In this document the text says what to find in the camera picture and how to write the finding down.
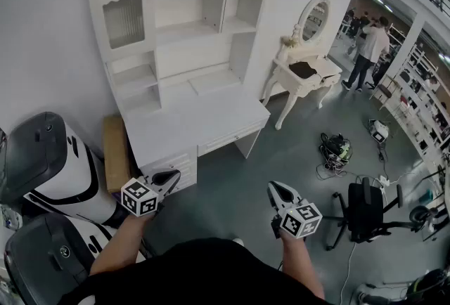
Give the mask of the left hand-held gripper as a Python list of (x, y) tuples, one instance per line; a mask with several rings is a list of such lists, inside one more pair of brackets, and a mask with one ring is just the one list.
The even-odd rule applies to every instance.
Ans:
[(180, 178), (181, 172), (172, 168), (154, 169), (147, 176), (131, 178), (121, 187), (120, 204), (137, 217), (152, 214), (174, 190)]

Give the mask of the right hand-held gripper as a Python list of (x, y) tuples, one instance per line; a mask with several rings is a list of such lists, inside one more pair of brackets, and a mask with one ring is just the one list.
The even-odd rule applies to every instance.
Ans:
[(271, 220), (276, 238), (280, 238), (280, 230), (294, 238), (305, 238), (316, 232), (323, 216), (314, 203), (279, 181), (269, 182), (268, 196), (276, 214)]

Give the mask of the white desk drawer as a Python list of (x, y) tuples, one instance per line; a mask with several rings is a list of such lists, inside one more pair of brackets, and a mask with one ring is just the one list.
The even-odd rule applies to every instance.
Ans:
[(262, 126), (259, 122), (246, 126), (242, 129), (232, 131), (229, 134), (212, 139), (198, 146), (198, 157), (206, 155), (212, 151), (215, 151), (225, 145), (233, 143), (245, 136), (248, 136), (257, 130), (260, 130)]

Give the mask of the person's right forearm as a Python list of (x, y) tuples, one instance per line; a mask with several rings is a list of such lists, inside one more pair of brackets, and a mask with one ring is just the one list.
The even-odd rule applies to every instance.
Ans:
[(311, 262), (307, 247), (302, 238), (280, 230), (283, 242), (283, 272), (302, 283), (316, 297), (324, 300), (323, 286)]

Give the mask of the person's left forearm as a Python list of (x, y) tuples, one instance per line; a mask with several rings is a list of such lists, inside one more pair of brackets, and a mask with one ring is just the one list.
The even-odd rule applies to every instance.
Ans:
[(154, 217), (154, 213), (141, 217), (130, 214), (97, 256), (89, 275), (116, 271), (135, 264), (145, 226)]

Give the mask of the white desk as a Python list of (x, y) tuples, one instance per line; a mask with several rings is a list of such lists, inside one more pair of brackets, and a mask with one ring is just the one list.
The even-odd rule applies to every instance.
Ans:
[(201, 96), (191, 97), (187, 90), (181, 94), (185, 99), (179, 103), (153, 113), (139, 112), (125, 120), (134, 159), (143, 176), (154, 169), (178, 169), (181, 178), (175, 191), (196, 184), (199, 145), (259, 122), (260, 130), (233, 142), (243, 157), (248, 157), (270, 116), (241, 85)]

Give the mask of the brown cardboard box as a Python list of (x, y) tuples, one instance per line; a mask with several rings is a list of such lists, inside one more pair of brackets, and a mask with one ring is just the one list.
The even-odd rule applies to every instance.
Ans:
[(103, 154), (108, 192), (119, 193), (131, 179), (128, 139), (121, 116), (111, 115), (103, 119)]

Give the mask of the black office chair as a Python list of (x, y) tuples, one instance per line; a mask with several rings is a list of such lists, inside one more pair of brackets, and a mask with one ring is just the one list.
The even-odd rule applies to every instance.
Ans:
[(380, 236), (391, 234), (391, 228), (406, 228), (410, 231), (419, 231), (426, 222), (428, 210), (426, 207), (416, 207), (410, 213), (410, 221), (384, 222), (384, 214), (391, 208), (401, 208), (404, 204), (403, 189), (397, 185), (397, 196), (387, 205), (383, 203), (381, 189), (372, 186), (367, 177), (361, 183), (351, 183), (348, 187), (348, 201), (342, 194), (335, 192), (334, 199), (339, 200), (342, 216), (324, 216), (325, 220), (337, 222), (340, 228), (335, 242), (326, 245), (326, 250), (331, 251), (337, 247), (345, 231), (350, 231), (350, 240), (356, 244), (372, 242)]

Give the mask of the person's black shirt torso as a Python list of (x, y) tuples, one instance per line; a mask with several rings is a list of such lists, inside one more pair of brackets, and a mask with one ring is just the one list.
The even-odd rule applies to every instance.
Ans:
[(330, 305), (231, 240), (205, 238), (90, 275), (58, 305)]

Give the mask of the white black appliance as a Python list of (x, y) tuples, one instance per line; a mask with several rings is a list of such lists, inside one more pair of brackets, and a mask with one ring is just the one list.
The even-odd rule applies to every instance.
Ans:
[[(89, 275), (117, 229), (48, 213), (7, 241), (6, 270), (25, 305), (132, 305), (124, 268)], [(145, 257), (139, 248), (135, 266)]]
[(0, 205), (22, 216), (55, 212), (112, 228), (126, 216), (107, 190), (103, 160), (54, 112), (0, 138)]

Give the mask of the small white device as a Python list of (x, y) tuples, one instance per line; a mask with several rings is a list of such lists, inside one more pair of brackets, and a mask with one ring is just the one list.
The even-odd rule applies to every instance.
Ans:
[(379, 144), (384, 143), (389, 136), (389, 127), (379, 120), (368, 121), (368, 131), (371, 137)]

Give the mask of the black cloth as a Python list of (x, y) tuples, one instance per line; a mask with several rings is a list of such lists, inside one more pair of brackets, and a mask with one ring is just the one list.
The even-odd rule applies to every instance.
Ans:
[(297, 62), (289, 65), (289, 69), (292, 73), (301, 79), (308, 79), (318, 72), (310, 66), (308, 62)]

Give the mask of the cream vanity table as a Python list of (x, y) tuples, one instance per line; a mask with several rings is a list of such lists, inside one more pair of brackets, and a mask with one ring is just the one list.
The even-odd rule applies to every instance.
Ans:
[[(289, 65), (297, 62), (308, 62), (318, 74), (308, 78), (301, 79), (292, 73)], [(267, 105), (271, 97), (271, 92), (276, 84), (289, 93), (285, 107), (278, 118), (275, 129), (282, 127), (284, 119), (292, 110), (298, 98), (304, 98), (312, 91), (320, 91), (321, 98), (317, 108), (323, 107), (323, 100), (327, 97), (333, 87), (339, 83), (342, 69), (325, 55), (319, 55), (315, 51), (291, 50), (287, 52), (285, 60), (274, 59), (275, 69), (269, 78), (265, 90), (263, 105)]]

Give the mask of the white shelving rack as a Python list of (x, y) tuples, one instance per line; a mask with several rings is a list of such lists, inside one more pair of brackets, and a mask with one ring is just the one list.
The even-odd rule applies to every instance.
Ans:
[(381, 102), (408, 136), (431, 172), (443, 167), (450, 147), (450, 101), (437, 97), (450, 89), (425, 52), (413, 46), (395, 74), (385, 74), (371, 96)]

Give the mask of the cream oval mirror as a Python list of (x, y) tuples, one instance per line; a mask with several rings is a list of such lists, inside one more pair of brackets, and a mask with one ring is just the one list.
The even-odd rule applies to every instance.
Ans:
[(322, 39), (330, 15), (330, 0), (311, 0), (294, 26), (298, 46), (316, 46)]

